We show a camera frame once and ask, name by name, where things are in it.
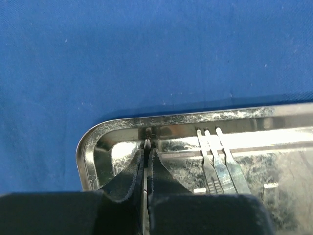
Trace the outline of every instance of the blue tablecloth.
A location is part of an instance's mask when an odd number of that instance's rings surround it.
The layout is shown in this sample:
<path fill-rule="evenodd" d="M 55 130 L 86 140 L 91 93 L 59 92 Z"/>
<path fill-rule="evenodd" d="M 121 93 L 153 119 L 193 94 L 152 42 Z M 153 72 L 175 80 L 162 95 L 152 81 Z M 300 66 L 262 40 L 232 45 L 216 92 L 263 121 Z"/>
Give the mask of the blue tablecloth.
<path fill-rule="evenodd" d="M 81 190 L 105 120 L 312 99 L 310 0 L 0 1 L 0 192 Z"/>

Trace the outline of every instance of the blue cloth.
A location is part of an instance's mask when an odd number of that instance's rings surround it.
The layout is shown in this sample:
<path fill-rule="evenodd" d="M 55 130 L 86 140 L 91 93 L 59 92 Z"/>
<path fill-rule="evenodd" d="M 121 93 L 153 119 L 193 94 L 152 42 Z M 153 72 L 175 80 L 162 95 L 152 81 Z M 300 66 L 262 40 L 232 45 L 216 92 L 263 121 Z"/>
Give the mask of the blue cloth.
<path fill-rule="evenodd" d="M 311 0 L 1 0 L 0 192 L 81 190 L 113 118 L 313 99 Z"/>

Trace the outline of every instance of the silver tray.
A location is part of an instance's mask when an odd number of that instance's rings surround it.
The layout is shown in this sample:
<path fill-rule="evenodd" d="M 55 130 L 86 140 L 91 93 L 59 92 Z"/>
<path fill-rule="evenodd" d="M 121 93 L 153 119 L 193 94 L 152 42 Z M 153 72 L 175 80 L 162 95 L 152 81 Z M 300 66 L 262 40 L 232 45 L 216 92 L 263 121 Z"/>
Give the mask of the silver tray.
<path fill-rule="evenodd" d="M 83 189 L 105 185 L 151 139 L 174 178 L 193 193 L 209 192 L 196 130 L 211 132 L 210 146 L 225 164 L 216 127 L 223 131 L 250 192 L 270 211 L 277 234 L 313 234 L 313 103 L 101 123 L 77 147 Z"/>

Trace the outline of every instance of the blue background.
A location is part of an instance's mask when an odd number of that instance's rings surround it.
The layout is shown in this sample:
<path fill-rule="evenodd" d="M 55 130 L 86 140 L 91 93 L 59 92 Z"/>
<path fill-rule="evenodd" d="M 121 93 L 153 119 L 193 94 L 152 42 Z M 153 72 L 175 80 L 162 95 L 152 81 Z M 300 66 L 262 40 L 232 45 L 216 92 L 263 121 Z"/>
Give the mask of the blue background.
<path fill-rule="evenodd" d="M 81 190 L 105 120 L 312 99 L 311 0 L 0 0 L 0 192 Z"/>

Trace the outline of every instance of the blue fabric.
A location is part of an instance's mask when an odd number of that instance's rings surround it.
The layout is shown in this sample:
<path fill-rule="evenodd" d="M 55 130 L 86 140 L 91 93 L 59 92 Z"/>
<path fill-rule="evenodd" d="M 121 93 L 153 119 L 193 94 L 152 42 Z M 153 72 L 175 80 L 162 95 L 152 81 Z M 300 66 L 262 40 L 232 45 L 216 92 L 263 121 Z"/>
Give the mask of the blue fabric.
<path fill-rule="evenodd" d="M 113 118 L 313 99 L 311 0 L 0 0 L 0 192 L 81 190 Z"/>

